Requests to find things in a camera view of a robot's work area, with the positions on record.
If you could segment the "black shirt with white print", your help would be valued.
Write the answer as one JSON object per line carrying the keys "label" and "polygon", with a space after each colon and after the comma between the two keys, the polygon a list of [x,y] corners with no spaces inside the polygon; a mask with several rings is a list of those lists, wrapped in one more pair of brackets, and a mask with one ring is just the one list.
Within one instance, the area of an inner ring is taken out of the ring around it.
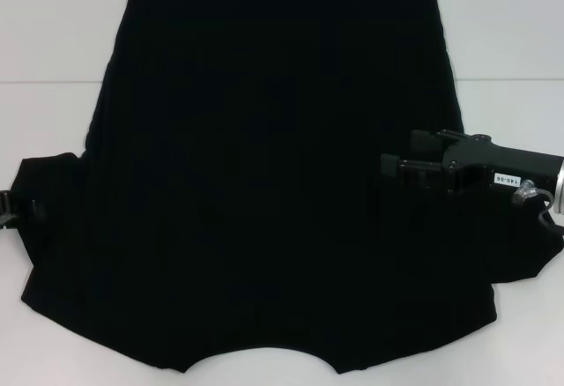
{"label": "black shirt with white print", "polygon": [[414,130],[462,128],[437,0],[128,0],[84,153],[25,159],[12,184],[21,299],[179,372],[447,345],[564,249],[539,202],[382,176]]}

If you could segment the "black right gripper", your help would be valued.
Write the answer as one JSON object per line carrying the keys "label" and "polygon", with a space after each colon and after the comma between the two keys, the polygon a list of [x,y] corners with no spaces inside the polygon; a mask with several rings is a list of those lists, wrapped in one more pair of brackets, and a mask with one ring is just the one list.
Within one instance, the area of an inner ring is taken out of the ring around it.
{"label": "black right gripper", "polygon": [[398,184],[443,184],[447,191],[469,189],[517,190],[523,182],[545,189],[555,202],[564,197],[564,157],[508,148],[483,134],[466,135],[452,130],[413,130],[413,152],[443,152],[442,163],[404,160],[384,153],[381,175]]}

